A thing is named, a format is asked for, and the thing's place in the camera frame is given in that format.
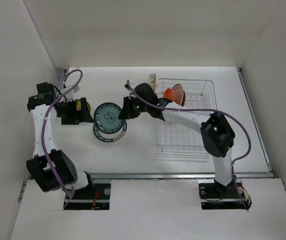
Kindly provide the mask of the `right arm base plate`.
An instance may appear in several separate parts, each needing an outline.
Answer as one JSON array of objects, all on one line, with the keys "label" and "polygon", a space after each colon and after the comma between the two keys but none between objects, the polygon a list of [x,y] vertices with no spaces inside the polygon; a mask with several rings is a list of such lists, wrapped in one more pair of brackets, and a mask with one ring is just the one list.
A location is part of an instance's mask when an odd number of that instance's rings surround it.
[{"label": "right arm base plate", "polygon": [[202,210],[249,210],[253,202],[241,180],[227,185],[213,181],[198,183]]}]

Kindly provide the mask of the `dark green plate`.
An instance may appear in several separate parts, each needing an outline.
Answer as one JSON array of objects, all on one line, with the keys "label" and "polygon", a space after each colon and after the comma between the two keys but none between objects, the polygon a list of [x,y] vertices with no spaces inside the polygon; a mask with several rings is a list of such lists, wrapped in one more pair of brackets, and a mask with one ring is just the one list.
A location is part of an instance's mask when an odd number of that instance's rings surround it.
[{"label": "dark green plate", "polygon": [[122,109],[113,102],[100,104],[94,111],[94,126],[104,134],[114,134],[125,125],[124,119],[119,119]]}]

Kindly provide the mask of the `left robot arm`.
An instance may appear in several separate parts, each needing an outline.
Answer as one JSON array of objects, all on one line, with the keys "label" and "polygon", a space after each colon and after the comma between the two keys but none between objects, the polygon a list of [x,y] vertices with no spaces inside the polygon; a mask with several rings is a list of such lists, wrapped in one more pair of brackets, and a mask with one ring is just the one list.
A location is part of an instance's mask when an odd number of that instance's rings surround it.
[{"label": "left robot arm", "polygon": [[94,195],[95,185],[89,173],[80,172],[72,160],[60,149],[56,119],[62,125],[93,123],[91,107],[86,98],[74,99],[72,95],[51,106],[57,98],[57,88],[48,82],[36,86],[37,94],[29,97],[27,109],[34,122],[35,145],[26,168],[43,192],[55,191],[65,186],[83,198]]}]

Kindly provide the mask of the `yellow brown patterned plate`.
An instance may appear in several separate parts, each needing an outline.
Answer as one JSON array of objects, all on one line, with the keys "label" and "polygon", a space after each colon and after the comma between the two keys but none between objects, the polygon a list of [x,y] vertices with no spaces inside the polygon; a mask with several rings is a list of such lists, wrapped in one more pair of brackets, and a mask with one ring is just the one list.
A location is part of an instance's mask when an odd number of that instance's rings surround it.
[{"label": "yellow brown patterned plate", "polygon": [[86,100],[77,99],[75,101],[77,111],[91,111],[91,106]]}]

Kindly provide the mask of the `white plate grey rim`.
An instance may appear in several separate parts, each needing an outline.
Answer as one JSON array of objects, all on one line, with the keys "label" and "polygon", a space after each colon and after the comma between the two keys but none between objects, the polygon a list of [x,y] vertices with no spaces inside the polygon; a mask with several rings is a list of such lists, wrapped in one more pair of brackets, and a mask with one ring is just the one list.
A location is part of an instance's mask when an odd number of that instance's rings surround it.
[{"label": "white plate grey rim", "polygon": [[92,131],[95,138],[103,143],[114,143],[123,138],[128,130],[128,124],[125,121],[121,129],[115,133],[107,134],[103,133],[95,124],[93,125]]}]

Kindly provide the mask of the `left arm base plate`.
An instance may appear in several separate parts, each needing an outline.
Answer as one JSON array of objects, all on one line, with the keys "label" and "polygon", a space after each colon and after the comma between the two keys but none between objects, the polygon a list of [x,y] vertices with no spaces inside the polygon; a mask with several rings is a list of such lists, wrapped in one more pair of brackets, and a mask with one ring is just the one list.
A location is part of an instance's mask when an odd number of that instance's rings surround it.
[{"label": "left arm base plate", "polygon": [[95,180],[94,186],[75,191],[71,200],[66,196],[64,210],[105,211],[110,209],[111,181]]}]

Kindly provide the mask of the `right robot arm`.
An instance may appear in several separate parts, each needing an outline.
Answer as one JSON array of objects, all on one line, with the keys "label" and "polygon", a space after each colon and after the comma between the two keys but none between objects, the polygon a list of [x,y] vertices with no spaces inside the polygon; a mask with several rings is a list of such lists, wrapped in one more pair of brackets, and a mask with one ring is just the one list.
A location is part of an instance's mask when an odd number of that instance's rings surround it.
[{"label": "right robot arm", "polygon": [[159,98],[148,83],[124,85],[129,96],[123,98],[118,118],[130,120],[141,113],[164,122],[179,124],[201,135],[204,149],[212,156],[215,170],[215,193],[226,197],[233,191],[232,147],[235,132],[223,113],[201,113],[183,107],[168,98]]}]

